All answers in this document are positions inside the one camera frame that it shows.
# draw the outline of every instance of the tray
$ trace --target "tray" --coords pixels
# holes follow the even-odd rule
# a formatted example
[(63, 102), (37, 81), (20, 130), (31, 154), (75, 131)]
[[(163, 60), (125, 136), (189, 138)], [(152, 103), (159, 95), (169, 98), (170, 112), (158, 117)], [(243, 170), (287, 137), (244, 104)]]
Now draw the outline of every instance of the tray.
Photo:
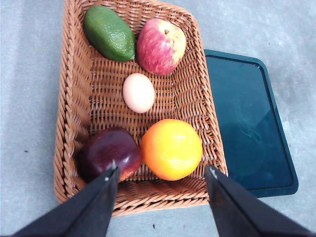
[(257, 197), (293, 194), (298, 180), (266, 66), (205, 50), (230, 178)]

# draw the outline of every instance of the wicker basket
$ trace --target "wicker basket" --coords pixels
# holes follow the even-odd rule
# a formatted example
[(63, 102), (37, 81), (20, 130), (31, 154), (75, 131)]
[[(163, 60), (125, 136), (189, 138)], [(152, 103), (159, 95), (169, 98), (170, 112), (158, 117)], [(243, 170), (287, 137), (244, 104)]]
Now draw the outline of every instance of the wicker basket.
[[(156, 76), (144, 71), (135, 59), (122, 63), (103, 57), (89, 45), (82, 30), (85, 11), (94, 4), (116, 11), (136, 37), (154, 17), (180, 27), (187, 38), (181, 63), (171, 75)], [(156, 101), (147, 113), (136, 114), (124, 103), (122, 84), (131, 73), (145, 74), (154, 85)], [(172, 182), (160, 180), (141, 165), (119, 184), (114, 216), (207, 203), (204, 166), (212, 163), (227, 174), (202, 41), (195, 18), (174, 5), (155, 0), (66, 0), (54, 159), (57, 199), (64, 202), (85, 186), (74, 155), (90, 135), (121, 126), (139, 144), (145, 131), (164, 118), (181, 119), (195, 128), (203, 143), (202, 161), (190, 176)]]

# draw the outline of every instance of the dark red apple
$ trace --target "dark red apple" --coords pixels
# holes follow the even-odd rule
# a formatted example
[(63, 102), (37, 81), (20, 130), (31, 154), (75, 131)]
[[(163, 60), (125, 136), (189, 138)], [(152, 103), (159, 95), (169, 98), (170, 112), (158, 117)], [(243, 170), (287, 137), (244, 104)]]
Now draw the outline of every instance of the dark red apple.
[(123, 128), (99, 132), (76, 155), (79, 175), (90, 182), (112, 166), (120, 168), (119, 180), (132, 175), (142, 162), (140, 148)]

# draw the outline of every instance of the egg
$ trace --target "egg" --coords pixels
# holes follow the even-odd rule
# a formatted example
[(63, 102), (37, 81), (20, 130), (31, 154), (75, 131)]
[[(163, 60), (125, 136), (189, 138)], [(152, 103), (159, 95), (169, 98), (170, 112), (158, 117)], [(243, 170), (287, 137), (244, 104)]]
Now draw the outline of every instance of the egg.
[(152, 82), (140, 73), (129, 75), (123, 84), (123, 98), (132, 111), (139, 114), (147, 112), (155, 101)]

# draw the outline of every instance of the orange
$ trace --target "orange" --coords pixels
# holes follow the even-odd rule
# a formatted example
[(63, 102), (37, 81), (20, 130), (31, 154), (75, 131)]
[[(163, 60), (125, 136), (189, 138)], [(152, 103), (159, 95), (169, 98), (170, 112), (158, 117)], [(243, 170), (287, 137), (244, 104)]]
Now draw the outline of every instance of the orange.
[(196, 169), (202, 157), (202, 144), (190, 124), (163, 119), (145, 133), (141, 152), (155, 175), (165, 180), (178, 180)]

